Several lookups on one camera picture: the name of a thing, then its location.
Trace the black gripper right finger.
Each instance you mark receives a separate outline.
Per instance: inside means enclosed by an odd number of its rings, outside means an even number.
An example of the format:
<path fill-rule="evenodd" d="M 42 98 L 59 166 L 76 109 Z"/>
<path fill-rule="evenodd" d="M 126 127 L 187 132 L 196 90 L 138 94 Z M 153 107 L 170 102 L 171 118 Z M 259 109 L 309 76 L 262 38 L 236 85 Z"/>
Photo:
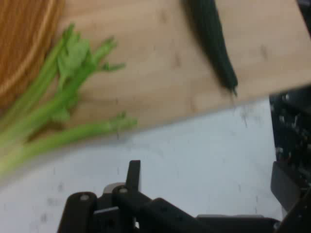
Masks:
<path fill-rule="evenodd" d="M 311 185 L 296 170 L 282 162 L 273 162 L 271 191 L 286 211 L 275 227 L 276 233 L 311 231 Z"/>

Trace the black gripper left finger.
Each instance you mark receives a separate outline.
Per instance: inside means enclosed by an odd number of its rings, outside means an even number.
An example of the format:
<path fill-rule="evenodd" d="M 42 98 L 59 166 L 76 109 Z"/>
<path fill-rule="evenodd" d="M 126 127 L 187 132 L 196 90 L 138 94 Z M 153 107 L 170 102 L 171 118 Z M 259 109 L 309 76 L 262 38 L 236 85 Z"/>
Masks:
<path fill-rule="evenodd" d="M 97 197 L 78 192 L 67 199 L 59 233 L 194 233 L 197 220 L 163 199 L 138 190 L 140 161 L 129 163 L 125 184 Z"/>

